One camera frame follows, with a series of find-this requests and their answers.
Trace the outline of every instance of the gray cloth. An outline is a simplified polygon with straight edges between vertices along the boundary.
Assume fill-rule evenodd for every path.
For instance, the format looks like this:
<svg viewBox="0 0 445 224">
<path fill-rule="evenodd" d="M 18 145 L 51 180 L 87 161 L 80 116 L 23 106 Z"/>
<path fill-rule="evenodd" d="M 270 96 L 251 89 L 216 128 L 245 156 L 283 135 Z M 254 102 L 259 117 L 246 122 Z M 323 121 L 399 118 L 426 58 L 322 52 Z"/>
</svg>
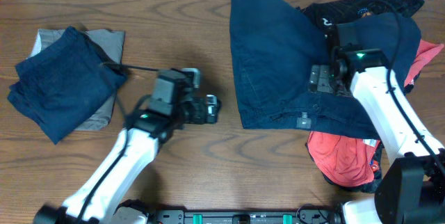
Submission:
<svg viewBox="0 0 445 224">
<path fill-rule="evenodd" d="M 36 41 L 33 51 L 29 58 L 34 57 L 40 53 L 43 49 L 47 48 L 53 42 L 58 40 L 65 29 L 62 30 L 49 30 L 39 29 L 37 32 Z M 95 44 L 99 45 L 108 57 L 120 63 L 122 59 L 122 47 L 124 45 L 125 32 L 123 31 L 108 31 L 106 29 L 86 31 L 85 34 Z M 76 130 L 100 130 L 109 124 L 111 116 L 113 114 L 115 94 L 111 95 L 105 103 L 97 109 L 97 111 L 88 118 L 84 123 L 80 124 Z"/>
</svg>

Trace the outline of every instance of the blue garment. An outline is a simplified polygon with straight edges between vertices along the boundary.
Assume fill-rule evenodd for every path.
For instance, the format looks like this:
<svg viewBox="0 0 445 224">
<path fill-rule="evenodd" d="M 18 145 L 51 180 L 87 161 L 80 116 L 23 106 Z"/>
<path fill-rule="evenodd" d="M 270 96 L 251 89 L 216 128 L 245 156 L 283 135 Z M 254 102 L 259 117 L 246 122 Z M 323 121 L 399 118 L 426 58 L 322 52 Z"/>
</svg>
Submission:
<svg viewBox="0 0 445 224">
<path fill-rule="evenodd" d="M 35 58 L 15 66 L 20 81 L 10 87 L 8 100 L 57 144 L 127 80 L 126 74 L 99 66 L 107 58 L 70 26 Z"/>
<path fill-rule="evenodd" d="M 394 71 L 402 88 L 421 33 L 412 19 L 400 20 L 402 41 Z M 355 23 L 363 48 L 393 56 L 399 36 L 394 14 L 371 15 Z M 329 64 L 329 56 L 324 33 L 299 10 L 283 0 L 232 0 L 230 38 L 245 129 L 305 129 L 379 139 L 356 99 L 308 92 L 312 65 Z M 302 125 L 302 118 L 309 124 Z"/>
</svg>

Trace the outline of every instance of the clothing pile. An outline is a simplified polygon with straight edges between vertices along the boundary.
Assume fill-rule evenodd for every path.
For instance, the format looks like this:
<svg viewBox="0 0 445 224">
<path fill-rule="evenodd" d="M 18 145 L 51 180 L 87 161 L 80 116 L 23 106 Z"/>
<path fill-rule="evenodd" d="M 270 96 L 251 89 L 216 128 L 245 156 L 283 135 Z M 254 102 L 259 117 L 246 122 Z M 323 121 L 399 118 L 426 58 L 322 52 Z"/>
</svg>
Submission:
<svg viewBox="0 0 445 224">
<path fill-rule="evenodd" d="M 103 62 L 120 63 L 124 32 L 40 29 L 31 55 L 15 66 L 8 100 L 57 144 L 73 130 L 111 120 L 114 94 L 127 80 Z"/>
<path fill-rule="evenodd" d="M 245 129 L 311 131 L 307 147 L 329 183 L 373 193 L 382 178 L 382 144 L 371 120 L 352 97 L 309 92 L 312 65 L 329 65 L 325 32 L 355 22 L 364 49 L 381 49 L 404 92 L 444 47 L 421 40 L 411 16 L 423 0 L 342 0 L 294 8 L 283 0 L 232 0 L 230 38 L 238 109 Z"/>
</svg>

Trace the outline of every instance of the wooden surface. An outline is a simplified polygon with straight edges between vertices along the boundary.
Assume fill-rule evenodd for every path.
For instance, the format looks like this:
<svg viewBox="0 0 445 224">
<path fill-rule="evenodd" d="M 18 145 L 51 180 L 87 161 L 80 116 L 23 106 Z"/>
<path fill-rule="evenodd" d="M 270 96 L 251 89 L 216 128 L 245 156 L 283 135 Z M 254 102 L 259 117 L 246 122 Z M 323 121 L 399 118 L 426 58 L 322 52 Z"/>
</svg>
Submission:
<svg viewBox="0 0 445 224">
<path fill-rule="evenodd" d="M 286 0 L 305 7 L 334 0 Z M 423 39 L 445 42 L 445 0 L 414 16 Z M 125 198 L 188 209 L 296 209 L 363 197 L 325 182 L 305 148 L 307 131 L 244 130 L 236 105 L 229 41 L 230 0 L 2 0 L 0 3 L 0 222 L 30 223 L 45 202 L 59 206 L 91 176 L 122 126 L 115 110 L 101 131 L 76 131 L 53 145 L 7 102 L 14 65 L 39 28 L 126 31 L 123 63 L 197 67 L 203 93 L 223 101 L 216 125 L 176 131 Z M 408 97 L 429 130 L 445 140 L 444 52 Z M 127 109 L 150 93 L 155 74 L 134 72 L 119 91 Z M 386 155 L 382 159 L 387 169 Z"/>
</svg>

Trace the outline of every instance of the pink cloth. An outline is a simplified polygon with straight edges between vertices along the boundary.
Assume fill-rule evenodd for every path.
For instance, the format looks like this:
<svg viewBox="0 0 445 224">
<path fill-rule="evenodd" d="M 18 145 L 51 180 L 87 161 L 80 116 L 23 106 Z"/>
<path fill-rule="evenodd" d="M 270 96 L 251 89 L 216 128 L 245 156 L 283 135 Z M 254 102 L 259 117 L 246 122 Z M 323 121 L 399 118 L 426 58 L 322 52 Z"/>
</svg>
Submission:
<svg viewBox="0 0 445 224">
<path fill-rule="evenodd" d="M 421 40 L 405 86 L 414 83 L 414 77 L 443 48 L 443 44 L 435 45 Z M 380 141 L 372 147 L 365 144 L 363 139 L 312 131 L 307 140 L 307 148 L 317 167 L 335 184 L 360 186 L 374 180 L 370 162 L 378 142 Z"/>
</svg>

